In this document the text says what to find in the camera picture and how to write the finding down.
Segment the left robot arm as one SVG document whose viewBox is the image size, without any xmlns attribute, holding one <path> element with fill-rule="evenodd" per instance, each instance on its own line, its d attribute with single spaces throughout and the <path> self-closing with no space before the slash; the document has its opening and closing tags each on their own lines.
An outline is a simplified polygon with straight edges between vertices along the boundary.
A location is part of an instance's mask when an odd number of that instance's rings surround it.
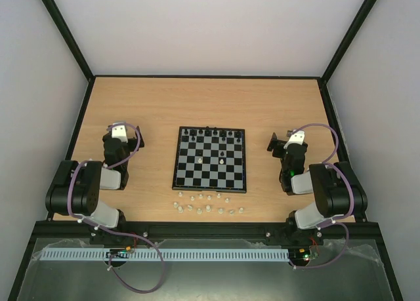
<svg viewBox="0 0 420 301">
<path fill-rule="evenodd" d="M 86 223 L 91 239 L 103 245 L 126 245 L 123 211 L 100 200 L 100 191 L 124 190 L 129 180 L 129 159 L 144 147 L 140 128 L 116 122 L 102 137 L 103 161 L 61 161 L 45 197 L 49 213 Z"/>
</svg>

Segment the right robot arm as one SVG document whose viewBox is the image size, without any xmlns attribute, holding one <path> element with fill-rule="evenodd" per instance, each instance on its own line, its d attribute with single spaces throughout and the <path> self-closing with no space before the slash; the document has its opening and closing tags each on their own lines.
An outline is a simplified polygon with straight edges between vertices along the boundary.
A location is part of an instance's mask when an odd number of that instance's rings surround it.
<svg viewBox="0 0 420 301">
<path fill-rule="evenodd" d="M 280 234 L 290 245 L 306 243 L 309 235 L 349 216 L 361 220 L 368 207 L 367 195 L 349 162 L 316 163 L 305 168 L 308 144 L 304 138 L 302 130 L 288 134 L 287 140 L 274 133 L 267 147 L 280 160 L 283 191 L 288 195 L 314 195 L 314 202 L 292 211 L 285 221 Z"/>
</svg>

